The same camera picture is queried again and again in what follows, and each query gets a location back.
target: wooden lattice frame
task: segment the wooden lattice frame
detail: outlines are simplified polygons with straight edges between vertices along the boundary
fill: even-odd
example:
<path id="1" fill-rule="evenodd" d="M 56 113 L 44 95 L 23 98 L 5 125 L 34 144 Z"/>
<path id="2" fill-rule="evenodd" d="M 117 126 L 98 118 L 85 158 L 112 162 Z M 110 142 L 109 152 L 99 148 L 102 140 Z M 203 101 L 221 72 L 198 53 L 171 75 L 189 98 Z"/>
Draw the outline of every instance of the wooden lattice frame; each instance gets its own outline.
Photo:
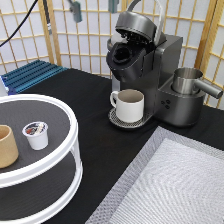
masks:
<path id="1" fill-rule="evenodd" d="M 27 1 L 26 0 L 24 0 L 24 3 L 25 3 L 25 6 L 26 6 L 26 10 L 27 11 L 24 11 L 24 12 L 16 12 L 15 11 L 15 8 L 14 8 L 13 1 L 10 0 L 10 2 L 12 4 L 13 13 L 2 13 L 1 10 L 0 10 L 0 17 L 2 19 L 2 22 L 3 22 L 3 25 L 4 25 L 4 29 L 5 29 L 7 38 L 9 37 L 10 34 L 8 34 L 8 32 L 7 32 L 6 25 L 5 25 L 5 21 L 4 21 L 4 16 L 14 15 L 15 16 L 15 20 L 16 20 L 16 24 L 19 25 L 18 19 L 17 19 L 17 15 L 18 14 L 24 14 L 25 15 L 25 14 L 27 14 L 27 12 L 29 10 L 28 9 L 28 6 L 27 6 Z M 29 63 L 29 60 L 36 60 L 36 59 L 41 59 L 41 58 L 46 58 L 46 57 L 49 57 L 49 61 L 51 63 L 54 63 L 54 58 L 53 58 L 53 53 L 52 53 L 52 48 L 51 48 L 51 43 L 50 43 L 49 32 L 48 32 L 48 28 L 47 28 L 47 22 L 46 22 L 46 16 L 45 16 L 45 11 L 44 11 L 43 1 L 38 1 L 38 6 L 39 6 L 39 10 L 33 10 L 31 13 L 40 13 L 41 21 L 42 21 L 42 24 L 43 24 L 44 34 L 34 35 L 31 20 L 30 20 L 30 18 L 28 18 L 32 35 L 31 36 L 22 36 L 22 34 L 21 34 L 20 30 L 19 30 L 18 31 L 19 32 L 19 37 L 13 37 L 12 38 L 12 40 L 20 39 L 22 41 L 22 46 L 23 46 L 23 50 L 24 50 L 24 53 L 25 53 L 25 59 L 16 60 L 15 54 L 13 52 L 13 48 L 12 48 L 12 45 L 11 45 L 11 42 L 10 41 L 9 41 L 9 45 L 10 45 L 10 48 L 11 48 L 11 51 L 12 51 L 12 55 L 13 55 L 14 61 L 7 61 L 7 62 L 5 62 L 4 59 L 3 59 L 3 57 L 2 57 L 2 55 L 1 55 L 1 53 L 0 53 L 0 58 L 1 58 L 1 61 L 2 61 L 2 63 L 0 63 L 0 65 L 3 65 L 6 73 L 8 72 L 7 71 L 7 68 L 6 68 L 6 64 L 10 64 L 10 63 L 15 63 L 16 64 L 16 67 L 18 68 L 18 62 L 26 61 L 27 63 Z M 37 44 L 36 44 L 35 37 L 40 37 L 40 36 L 45 37 L 46 45 L 47 45 L 47 50 L 48 50 L 48 55 L 40 56 L 38 54 Z M 24 39 L 26 39 L 26 38 L 32 38 L 33 39 L 37 57 L 33 57 L 33 58 L 28 58 L 27 57 L 27 52 L 26 52 L 26 49 L 25 49 L 25 46 L 24 46 Z"/>
<path id="2" fill-rule="evenodd" d="M 214 54 L 212 52 L 212 48 L 213 48 L 213 45 L 214 45 L 214 42 L 215 42 L 215 39 L 216 39 L 218 27 L 224 27 L 222 24 L 220 24 L 220 20 L 221 20 L 223 10 L 224 10 L 224 0 L 218 0 L 216 8 L 215 8 L 214 17 L 213 17 L 212 25 L 211 25 L 211 28 L 210 28 L 210 32 L 209 32 L 209 35 L 208 35 L 208 38 L 207 38 L 207 45 L 206 45 L 206 48 L 205 48 L 205 51 L 204 51 L 204 56 L 203 56 L 203 60 L 202 60 L 200 69 L 204 73 L 204 79 L 205 80 L 209 81 L 211 84 L 213 84 L 213 85 L 215 85 L 219 88 L 222 88 L 224 90 L 223 85 L 220 85 L 220 84 L 215 82 L 220 63 L 221 63 L 222 60 L 224 60 L 224 57 L 223 57 L 224 45 L 222 47 L 220 55 Z M 209 59 L 210 59 L 211 55 L 218 58 L 218 64 L 217 64 L 216 71 L 215 71 L 215 74 L 214 74 L 212 79 L 206 77 L 206 71 L 207 71 L 207 68 L 208 68 L 208 63 L 209 63 Z M 210 96 L 207 97 L 207 100 L 206 100 L 206 103 L 205 103 L 208 106 L 210 106 L 209 105 L 209 100 L 210 100 Z M 221 100 L 222 100 L 222 98 L 220 98 L 218 100 L 216 108 L 219 108 Z"/>
<path id="3" fill-rule="evenodd" d="M 80 68 L 82 69 L 81 56 L 88 56 L 90 58 L 90 71 L 92 72 L 91 57 L 96 56 L 96 57 L 99 57 L 100 58 L 100 75 L 110 75 L 111 76 L 111 73 L 110 74 L 102 74 L 101 58 L 102 57 L 106 57 L 106 55 L 102 55 L 101 54 L 101 49 L 99 49 L 99 54 L 91 54 L 91 48 L 90 48 L 90 36 L 98 36 L 99 37 L 99 48 L 101 48 L 101 44 L 100 44 L 100 37 L 101 36 L 111 37 L 111 16 L 110 16 L 110 34 L 101 34 L 100 33 L 100 26 L 98 26 L 99 27 L 99 34 L 95 34 L 95 33 L 90 33 L 89 32 L 88 13 L 97 12 L 98 13 L 98 23 L 100 23 L 100 21 L 99 21 L 99 13 L 101 13 L 101 12 L 108 12 L 106 10 L 100 10 L 99 9 L 99 0 L 97 0 L 97 4 L 98 4 L 98 9 L 97 10 L 87 10 L 88 9 L 88 2 L 87 2 L 87 0 L 85 0 L 86 1 L 86 9 L 85 10 L 82 10 L 82 12 L 86 12 L 86 15 L 87 15 L 87 30 L 88 30 L 88 33 L 87 34 L 86 33 L 79 33 L 78 32 L 78 26 L 76 26 L 77 33 L 69 33 L 69 32 L 67 32 L 66 22 L 65 22 L 66 32 L 57 32 L 55 18 L 54 18 L 54 11 L 61 11 L 61 12 L 63 12 L 64 13 L 64 18 L 65 18 L 65 21 L 66 21 L 65 12 L 66 11 L 69 11 L 69 10 L 64 8 L 64 0 L 62 0 L 63 9 L 54 9 L 53 8 L 53 4 L 52 4 L 52 0 L 47 0 L 47 1 L 48 1 L 48 8 L 49 8 L 49 14 L 50 14 L 50 19 L 51 19 L 52 31 L 53 31 L 54 41 L 55 41 L 55 48 L 56 48 L 56 55 L 57 55 L 58 64 L 61 65 L 61 55 L 68 55 L 69 56 L 69 58 L 70 58 L 70 65 L 71 65 L 71 56 L 72 55 L 79 56 L 79 58 L 80 58 Z M 127 0 L 122 0 L 122 5 L 121 5 L 122 6 L 121 7 L 122 10 L 121 11 L 126 10 L 127 5 L 131 1 L 132 0 L 128 0 L 128 1 Z M 167 4 L 166 4 L 166 8 L 165 8 L 165 23 L 164 23 L 163 31 L 165 32 L 165 28 L 166 28 L 165 25 L 166 25 L 166 19 L 167 18 L 171 18 L 171 19 L 176 19 L 177 20 L 176 29 L 175 29 L 175 35 L 177 34 L 178 25 L 179 25 L 179 21 L 180 20 L 190 21 L 190 27 L 189 27 L 189 31 L 188 31 L 188 35 L 187 35 L 186 45 L 183 46 L 185 48 L 185 50 L 184 50 L 184 55 L 183 55 L 182 66 L 184 65 L 184 61 L 185 61 L 187 49 L 193 49 L 193 50 L 196 50 L 197 51 L 197 58 L 196 58 L 196 61 L 195 61 L 195 67 L 200 67 L 201 60 L 202 60 L 202 56 L 203 56 L 203 52 L 204 52 L 204 49 L 205 49 L 206 35 L 207 35 L 208 30 L 210 29 L 210 26 L 211 26 L 211 21 L 212 21 L 212 17 L 213 17 L 213 14 L 214 14 L 214 9 L 215 9 L 217 0 L 210 0 L 210 4 L 209 4 L 209 8 L 208 8 L 208 13 L 207 13 L 207 17 L 206 17 L 205 20 L 194 19 L 194 13 L 195 13 L 195 8 L 196 8 L 197 0 L 194 1 L 193 12 L 192 12 L 191 18 L 180 17 L 180 13 L 181 13 L 181 9 L 182 9 L 182 1 L 183 0 L 180 0 L 179 10 L 178 10 L 178 16 L 169 16 L 169 15 L 167 15 L 168 6 L 169 6 L 169 0 L 167 0 Z M 142 2 L 143 2 L 142 3 L 142 14 L 143 15 L 146 15 L 146 16 L 152 16 L 153 21 L 154 21 L 154 18 L 159 16 L 158 14 L 155 13 L 155 11 L 156 11 L 155 10 L 156 9 L 156 2 L 154 3 L 154 9 L 153 9 L 153 13 L 152 14 L 145 13 L 144 12 L 144 2 L 145 2 L 145 0 L 142 0 Z M 192 23 L 193 22 L 201 22 L 201 23 L 204 23 L 205 24 L 204 29 L 203 29 L 202 38 L 201 38 L 201 41 L 200 41 L 199 48 L 192 47 L 192 46 L 189 46 L 188 45 L 189 38 L 190 38 L 190 33 L 191 33 L 191 27 L 192 27 Z M 68 43 L 69 52 L 68 53 L 61 53 L 60 52 L 58 35 L 62 35 L 62 34 L 63 35 L 66 35 L 67 39 L 68 39 L 68 35 L 76 35 L 77 36 L 79 53 L 76 53 L 76 54 L 70 53 L 69 43 Z M 89 42 L 89 53 L 88 54 L 81 54 L 80 53 L 79 36 L 82 36 L 82 35 L 88 36 L 88 42 Z"/>

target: shoji screen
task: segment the shoji screen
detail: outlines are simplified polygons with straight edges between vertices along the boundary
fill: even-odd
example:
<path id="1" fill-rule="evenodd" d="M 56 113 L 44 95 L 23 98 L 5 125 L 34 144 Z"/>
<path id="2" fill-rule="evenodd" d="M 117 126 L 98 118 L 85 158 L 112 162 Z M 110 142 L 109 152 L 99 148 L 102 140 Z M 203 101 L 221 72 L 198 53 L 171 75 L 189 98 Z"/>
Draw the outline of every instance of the shoji screen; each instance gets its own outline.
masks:
<path id="1" fill-rule="evenodd" d="M 224 85 L 224 0 L 219 0 L 207 41 L 201 70 L 210 83 L 223 88 Z M 209 106 L 224 109 L 224 98 L 206 98 Z"/>
<path id="2" fill-rule="evenodd" d="M 79 0 L 83 21 L 76 24 L 67 0 L 48 0 L 58 64 L 110 76 L 106 64 L 107 40 L 118 15 L 108 12 L 107 0 Z"/>
<path id="3" fill-rule="evenodd" d="M 160 0 L 160 2 L 165 10 L 163 32 L 183 37 L 179 67 L 194 67 L 210 0 Z M 139 2 L 134 11 L 148 16 L 158 24 L 159 9 L 154 0 Z"/>
<path id="4" fill-rule="evenodd" d="M 0 1 L 0 43 L 6 40 L 25 17 L 33 0 Z M 30 17 L 10 42 L 0 48 L 0 75 L 41 59 L 53 63 L 43 2 L 39 1 Z"/>

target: mug handle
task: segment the mug handle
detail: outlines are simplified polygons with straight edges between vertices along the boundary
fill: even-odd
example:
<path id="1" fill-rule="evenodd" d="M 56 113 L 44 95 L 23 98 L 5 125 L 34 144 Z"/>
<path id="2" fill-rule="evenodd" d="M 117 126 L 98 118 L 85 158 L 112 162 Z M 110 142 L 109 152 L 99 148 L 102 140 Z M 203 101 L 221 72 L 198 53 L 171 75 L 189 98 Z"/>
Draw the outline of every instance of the mug handle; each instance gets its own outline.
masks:
<path id="1" fill-rule="evenodd" d="M 110 102 L 112 104 L 113 107 L 116 108 L 116 104 L 114 102 L 114 95 L 116 96 L 115 98 L 117 99 L 117 95 L 118 95 L 118 91 L 113 91 L 111 94 L 110 94 Z"/>

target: coffee cup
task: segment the coffee cup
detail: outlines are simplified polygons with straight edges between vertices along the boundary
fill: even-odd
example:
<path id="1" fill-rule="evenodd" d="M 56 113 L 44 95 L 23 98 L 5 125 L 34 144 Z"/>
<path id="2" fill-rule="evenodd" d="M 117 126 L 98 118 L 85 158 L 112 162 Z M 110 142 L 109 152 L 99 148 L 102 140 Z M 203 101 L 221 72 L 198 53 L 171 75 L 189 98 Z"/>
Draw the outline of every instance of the coffee cup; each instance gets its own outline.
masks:
<path id="1" fill-rule="evenodd" d="M 12 129 L 7 125 L 0 125 L 0 168 L 13 164 L 19 156 Z"/>
<path id="2" fill-rule="evenodd" d="M 142 119 L 144 114 L 144 95 L 133 89 L 113 91 L 110 102 L 116 108 L 116 116 L 126 123 L 134 123 Z"/>

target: white coffee pod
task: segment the white coffee pod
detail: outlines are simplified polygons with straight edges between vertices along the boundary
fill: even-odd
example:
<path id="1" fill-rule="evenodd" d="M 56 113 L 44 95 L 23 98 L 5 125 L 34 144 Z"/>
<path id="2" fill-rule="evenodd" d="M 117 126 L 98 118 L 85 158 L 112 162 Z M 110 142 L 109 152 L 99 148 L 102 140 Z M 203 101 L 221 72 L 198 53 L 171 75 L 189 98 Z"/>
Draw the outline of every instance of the white coffee pod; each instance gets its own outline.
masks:
<path id="1" fill-rule="evenodd" d="M 41 150 L 48 145 L 47 129 L 46 123 L 37 121 L 26 125 L 22 132 L 27 137 L 32 149 Z"/>

